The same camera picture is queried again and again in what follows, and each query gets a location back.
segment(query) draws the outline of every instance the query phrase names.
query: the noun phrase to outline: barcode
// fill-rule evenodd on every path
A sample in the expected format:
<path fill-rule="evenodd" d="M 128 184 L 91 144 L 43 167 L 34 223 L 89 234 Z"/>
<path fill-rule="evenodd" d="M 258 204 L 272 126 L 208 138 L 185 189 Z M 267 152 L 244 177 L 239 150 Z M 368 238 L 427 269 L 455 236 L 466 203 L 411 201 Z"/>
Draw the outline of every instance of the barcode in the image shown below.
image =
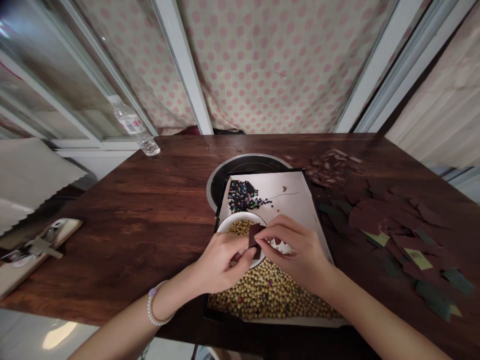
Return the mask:
<path fill-rule="evenodd" d="M 132 133 L 136 133 L 136 132 L 137 132 L 137 131 L 135 130 L 134 126 L 133 126 L 131 123 L 129 123 L 129 122 L 126 123 L 126 127 L 127 127 L 128 130 L 130 130 Z"/>

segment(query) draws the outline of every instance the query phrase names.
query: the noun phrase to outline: hand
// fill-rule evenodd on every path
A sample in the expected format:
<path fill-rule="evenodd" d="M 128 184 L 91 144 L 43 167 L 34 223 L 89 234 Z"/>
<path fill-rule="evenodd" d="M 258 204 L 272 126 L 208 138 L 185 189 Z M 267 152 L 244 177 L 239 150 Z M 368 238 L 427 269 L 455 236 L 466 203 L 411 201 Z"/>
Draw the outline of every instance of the hand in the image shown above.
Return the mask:
<path fill-rule="evenodd" d="M 249 237 L 229 233 L 215 233 L 205 252 L 192 264 L 196 286 L 200 294 L 215 294 L 230 289 L 249 270 L 256 248 L 249 248 Z M 230 260 L 240 253 L 234 265 Z"/>
<path fill-rule="evenodd" d="M 295 253 L 282 254 L 266 239 L 280 239 L 290 245 Z M 317 233 L 292 218 L 278 215 L 267 227 L 255 235 L 265 256 L 300 286 L 323 297 L 335 284 L 335 267 L 327 260 Z"/>

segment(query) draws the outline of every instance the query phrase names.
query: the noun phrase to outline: cutting board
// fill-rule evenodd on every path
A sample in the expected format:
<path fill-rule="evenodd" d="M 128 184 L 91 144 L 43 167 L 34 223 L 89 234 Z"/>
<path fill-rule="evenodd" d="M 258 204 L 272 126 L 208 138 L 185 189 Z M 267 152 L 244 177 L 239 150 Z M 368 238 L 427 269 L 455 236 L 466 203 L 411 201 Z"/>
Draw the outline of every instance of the cutting board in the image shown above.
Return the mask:
<path fill-rule="evenodd" d="M 77 229 L 82 225 L 82 222 L 77 219 L 64 218 L 58 219 L 52 224 L 66 220 L 66 224 L 62 227 L 57 235 L 56 242 L 52 246 L 57 249 L 62 245 Z M 26 278 L 29 277 L 48 257 L 49 255 L 42 253 L 38 258 L 32 256 L 26 257 L 21 261 L 26 262 L 21 267 L 15 267 L 18 263 L 4 263 L 0 266 L 0 300 L 5 298 L 13 290 L 15 290 Z M 68 261 L 64 258 L 55 259 L 54 261 Z"/>

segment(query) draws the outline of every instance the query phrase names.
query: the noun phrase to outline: floor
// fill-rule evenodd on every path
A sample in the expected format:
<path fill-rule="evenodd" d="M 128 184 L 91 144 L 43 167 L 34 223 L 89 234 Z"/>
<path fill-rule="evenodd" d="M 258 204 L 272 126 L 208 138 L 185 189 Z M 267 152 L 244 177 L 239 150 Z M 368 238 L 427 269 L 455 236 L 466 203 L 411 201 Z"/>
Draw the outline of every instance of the floor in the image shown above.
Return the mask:
<path fill-rule="evenodd" d="M 96 326 L 0 309 L 0 360 L 65 360 Z M 194 345 L 154 338 L 146 360 L 187 359 Z"/>

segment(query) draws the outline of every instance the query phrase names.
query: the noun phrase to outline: bottle cap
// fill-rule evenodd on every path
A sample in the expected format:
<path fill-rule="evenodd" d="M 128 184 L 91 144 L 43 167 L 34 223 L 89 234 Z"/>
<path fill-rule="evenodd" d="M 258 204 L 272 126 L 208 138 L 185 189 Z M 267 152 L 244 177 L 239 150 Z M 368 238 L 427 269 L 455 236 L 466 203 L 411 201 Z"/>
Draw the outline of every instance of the bottle cap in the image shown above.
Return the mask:
<path fill-rule="evenodd" d="M 118 95 L 110 95 L 110 96 L 107 96 L 106 99 L 108 100 L 108 102 L 110 104 L 118 104 L 118 103 L 121 103 L 122 102 L 122 98 Z"/>

